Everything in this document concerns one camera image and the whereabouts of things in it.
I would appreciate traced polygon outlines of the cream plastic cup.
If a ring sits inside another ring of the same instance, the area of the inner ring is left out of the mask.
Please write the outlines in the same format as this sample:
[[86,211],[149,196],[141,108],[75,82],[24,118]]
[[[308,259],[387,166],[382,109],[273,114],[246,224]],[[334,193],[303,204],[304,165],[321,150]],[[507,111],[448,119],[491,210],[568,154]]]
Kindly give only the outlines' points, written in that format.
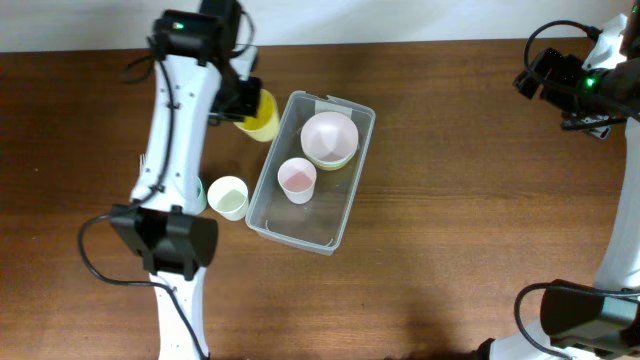
[[249,190],[242,179],[224,176],[210,185],[207,200],[210,207],[227,220],[239,221],[248,211]]

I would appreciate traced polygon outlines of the yellow plastic bowl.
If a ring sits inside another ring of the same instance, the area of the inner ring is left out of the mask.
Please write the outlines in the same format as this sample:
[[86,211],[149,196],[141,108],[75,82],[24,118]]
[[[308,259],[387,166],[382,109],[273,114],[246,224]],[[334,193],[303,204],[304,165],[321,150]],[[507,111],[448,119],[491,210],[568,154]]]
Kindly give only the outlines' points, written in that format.
[[311,159],[311,162],[321,170],[335,171],[343,168],[350,161],[350,158],[344,158],[337,161],[321,161],[318,159]]

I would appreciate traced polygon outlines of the pink plastic bowl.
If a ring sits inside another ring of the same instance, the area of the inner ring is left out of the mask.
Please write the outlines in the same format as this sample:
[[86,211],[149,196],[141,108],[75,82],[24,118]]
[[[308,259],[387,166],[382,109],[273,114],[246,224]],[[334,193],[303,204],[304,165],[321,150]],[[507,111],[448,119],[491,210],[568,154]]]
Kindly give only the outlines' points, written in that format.
[[359,131],[346,115],[322,112],[304,124],[300,140],[308,158],[323,163],[337,163],[355,154]]

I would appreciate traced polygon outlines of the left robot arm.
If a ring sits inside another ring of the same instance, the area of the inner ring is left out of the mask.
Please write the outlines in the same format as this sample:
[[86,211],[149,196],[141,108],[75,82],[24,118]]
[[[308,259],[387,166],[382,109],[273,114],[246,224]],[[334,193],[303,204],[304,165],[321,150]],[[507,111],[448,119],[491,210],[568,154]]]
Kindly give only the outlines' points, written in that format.
[[199,171],[208,127],[242,122],[261,104],[257,49],[237,42],[248,17],[237,0],[204,1],[196,12],[164,11],[147,39],[155,77],[149,140],[130,200],[113,207],[109,222],[150,275],[162,359],[210,356],[203,285],[218,224],[201,215]]

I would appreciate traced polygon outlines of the yellow plastic cup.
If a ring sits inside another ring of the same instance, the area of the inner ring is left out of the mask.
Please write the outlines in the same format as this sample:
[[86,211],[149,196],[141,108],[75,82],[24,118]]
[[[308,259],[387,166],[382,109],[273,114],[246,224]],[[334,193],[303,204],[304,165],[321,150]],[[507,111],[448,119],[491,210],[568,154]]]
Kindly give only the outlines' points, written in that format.
[[258,111],[255,117],[245,117],[243,122],[235,126],[258,142],[270,142],[279,132],[280,116],[274,96],[262,89]]

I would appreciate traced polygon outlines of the pink plastic cup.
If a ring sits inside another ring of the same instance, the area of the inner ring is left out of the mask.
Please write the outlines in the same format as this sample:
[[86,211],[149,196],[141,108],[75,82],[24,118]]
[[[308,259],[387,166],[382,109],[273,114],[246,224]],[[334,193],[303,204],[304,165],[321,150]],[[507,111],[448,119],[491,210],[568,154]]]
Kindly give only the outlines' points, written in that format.
[[290,202],[298,205],[305,204],[313,196],[317,171],[309,160],[291,158],[278,169],[277,180]]

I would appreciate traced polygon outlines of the green plastic cup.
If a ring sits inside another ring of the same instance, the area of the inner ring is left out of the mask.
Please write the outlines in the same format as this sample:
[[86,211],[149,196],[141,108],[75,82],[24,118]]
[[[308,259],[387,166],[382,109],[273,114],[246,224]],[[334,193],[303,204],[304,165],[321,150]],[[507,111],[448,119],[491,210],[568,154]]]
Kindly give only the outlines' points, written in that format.
[[202,212],[204,212],[208,206],[206,191],[201,179],[198,179],[197,195],[198,197],[197,197],[196,215],[199,215]]

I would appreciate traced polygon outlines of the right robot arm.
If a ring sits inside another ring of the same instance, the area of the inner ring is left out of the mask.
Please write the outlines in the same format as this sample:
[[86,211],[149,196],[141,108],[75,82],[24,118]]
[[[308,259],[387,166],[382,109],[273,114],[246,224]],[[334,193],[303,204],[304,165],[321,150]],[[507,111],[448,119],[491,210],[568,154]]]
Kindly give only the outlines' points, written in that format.
[[[592,46],[586,57],[534,41],[553,27],[572,27]],[[479,359],[636,359],[639,356],[639,4],[600,26],[554,20],[534,30],[522,54],[516,90],[553,105],[561,128],[604,140],[622,130],[624,173],[615,214],[591,284],[555,279],[515,296],[517,330],[491,338]]]

